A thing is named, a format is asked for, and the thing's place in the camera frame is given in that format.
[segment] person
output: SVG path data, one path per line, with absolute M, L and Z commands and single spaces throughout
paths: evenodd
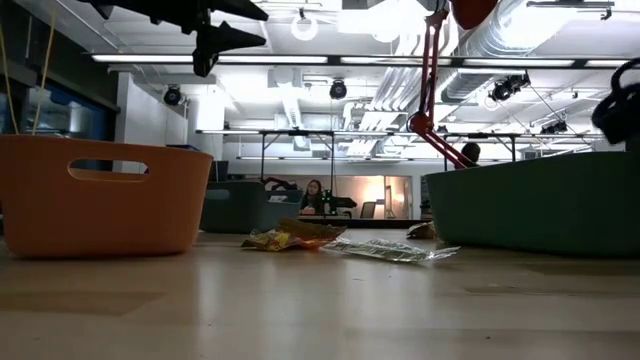
M 315 214 L 324 214 L 324 203 L 322 202 L 322 184 L 318 180 L 311 180 L 307 185 L 307 191 L 302 197 L 301 210 L 314 210 Z
M 470 160 L 463 160 L 462 163 L 466 165 L 466 167 L 470 168 L 470 167 L 476 167 L 478 166 L 478 160 L 480 159 L 480 145 L 478 145 L 477 143 L 474 142 L 470 142 L 467 143 L 461 151 L 462 155 L 466 156 L 467 159 Z

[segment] chair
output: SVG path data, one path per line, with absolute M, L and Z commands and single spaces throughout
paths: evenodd
M 373 219 L 376 214 L 375 201 L 370 201 L 362 204 L 362 212 L 360 213 L 360 219 Z
M 268 201 L 271 196 L 283 193 L 286 193 L 286 202 Z M 269 192 L 259 182 L 209 183 L 200 229 L 226 234 L 269 231 L 278 226 L 281 218 L 297 218 L 301 200 L 301 190 Z

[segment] crumpled plastic wrapper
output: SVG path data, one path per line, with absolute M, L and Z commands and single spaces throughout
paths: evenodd
M 325 249 L 393 262 L 417 263 L 447 258 L 455 255 L 460 248 L 454 247 L 429 251 L 382 239 L 375 239 L 365 243 L 354 243 L 348 239 L 338 238 L 336 241 L 325 246 Z
M 269 252 L 296 248 L 316 250 L 334 241 L 346 229 L 282 219 L 274 230 L 266 233 L 253 231 L 242 247 Z
M 437 240 L 438 232 L 433 222 L 417 224 L 407 230 L 407 239 Z

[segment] teal plastic bin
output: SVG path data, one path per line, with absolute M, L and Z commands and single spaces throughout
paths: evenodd
M 427 176 L 454 245 L 587 257 L 640 256 L 640 157 L 562 155 Z

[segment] orange plastic bin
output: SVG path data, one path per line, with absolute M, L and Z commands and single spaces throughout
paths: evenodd
M 149 174 L 71 169 L 144 163 Z M 159 256 L 191 248 L 212 157 L 165 147 L 0 136 L 5 239 L 29 258 Z

